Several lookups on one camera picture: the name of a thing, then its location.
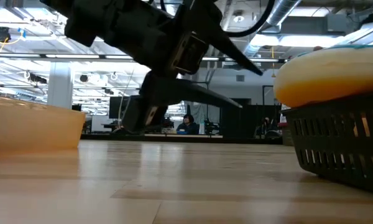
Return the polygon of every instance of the person with dark hair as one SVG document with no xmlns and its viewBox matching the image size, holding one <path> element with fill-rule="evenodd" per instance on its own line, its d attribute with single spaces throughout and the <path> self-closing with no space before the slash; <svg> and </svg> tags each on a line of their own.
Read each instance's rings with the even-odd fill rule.
<svg viewBox="0 0 373 224">
<path fill-rule="evenodd" d="M 192 115 L 186 114 L 183 123 L 178 125 L 177 131 L 183 131 L 186 134 L 199 134 L 199 126 L 194 121 Z"/>
</svg>

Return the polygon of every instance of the black plastic basket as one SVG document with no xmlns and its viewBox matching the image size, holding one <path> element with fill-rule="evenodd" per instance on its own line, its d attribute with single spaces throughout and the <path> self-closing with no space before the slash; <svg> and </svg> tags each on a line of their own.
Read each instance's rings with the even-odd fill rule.
<svg viewBox="0 0 373 224">
<path fill-rule="evenodd" d="M 282 113 L 301 168 L 373 192 L 373 93 Z"/>
</svg>

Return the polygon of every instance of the ceiling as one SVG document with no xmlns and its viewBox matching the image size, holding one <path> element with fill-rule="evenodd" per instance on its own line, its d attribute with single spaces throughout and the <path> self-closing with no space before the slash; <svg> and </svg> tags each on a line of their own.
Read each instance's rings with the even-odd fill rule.
<svg viewBox="0 0 373 224">
<path fill-rule="evenodd" d="M 168 0 L 167 11 L 174 14 L 180 0 Z M 224 30 L 239 32 L 251 27 L 264 11 L 267 0 L 219 0 L 218 8 L 223 12 L 221 23 Z M 334 0 L 303 0 L 295 8 L 289 17 L 325 17 L 328 14 L 345 15 L 346 13 L 361 12 L 373 8 L 373 0 L 368 1 L 334 1 Z M 234 12 L 239 11 L 242 21 L 235 19 Z M 64 36 L 64 27 L 67 19 L 56 12 L 44 8 L 38 0 L 26 1 L 24 7 L 1 7 L 0 27 L 10 27 L 10 44 L 2 46 L 3 53 L 37 53 L 37 54 L 111 54 L 124 55 L 120 50 L 111 47 L 97 38 L 91 47 L 85 47 Z M 269 36 L 257 35 L 255 38 Z M 244 51 L 253 43 L 252 37 L 232 38 L 233 43 Z M 301 46 L 303 44 L 283 44 L 280 41 L 276 46 L 261 46 L 255 57 L 262 58 L 288 58 L 303 52 L 311 51 L 313 46 Z M 207 56 L 221 56 L 215 49 L 209 49 Z M 116 62 L 70 62 L 72 72 L 75 74 L 74 103 L 82 103 L 83 109 L 94 114 L 105 114 L 108 110 L 108 100 L 112 95 L 105 94 L 102 86 L 112 89 L 114 95 L 136 95 L 142 85 L 145 74 L 149 69 L 136 63 Z M 23 100 L 35 100 L 39 103 L 47 102 L 47 87 L 32 88 L 35 83 L 28 81 L 30 73 L 36 74 L 49 81 L 50 62 L 39 60 L 10 60 L 0 58 L 0 84 L 19 85 L 19 88 L 0 88 L 2 95 L 18 95 Z M 237 85 L 270 85 L 273 82 L 273 74 L 276 69 L 268 69 L 263 77 L 251 75 L 246 71 L 219 68 L 216 70 L 211 86 L 237 86 Z M 245 75 L 245 82 L 237 82 L 236 75 Z M 80 76 L 90 76 L 89 82 L 81 82 Z M 205 72 L 199 72 L 197 80 L 204 81 Z M 184 113 L 181 105 L 170 108 L 169 113 Z"/>
</svg>

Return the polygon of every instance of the light wood floor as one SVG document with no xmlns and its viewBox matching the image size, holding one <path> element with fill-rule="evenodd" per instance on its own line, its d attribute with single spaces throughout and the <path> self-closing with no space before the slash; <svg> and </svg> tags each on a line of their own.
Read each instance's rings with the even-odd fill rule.
<svg viewBox="0 0 373 224">
<path fill-rule="evenodd" d="M 373 223 L 373 194 L 292 147 L 82 141 L 0 159 L 0 224 Z"/>
</svg>

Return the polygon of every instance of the white column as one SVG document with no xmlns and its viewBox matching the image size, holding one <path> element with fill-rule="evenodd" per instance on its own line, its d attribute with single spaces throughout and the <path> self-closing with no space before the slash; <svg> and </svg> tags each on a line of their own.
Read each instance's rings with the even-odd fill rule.
<svg viewBox="0 0 373 224">
<path fill-rule="evenodd" d="M 68 62 L 51 62 L 47 104 L 72 108 L 74 75 Z"/>
</svg>

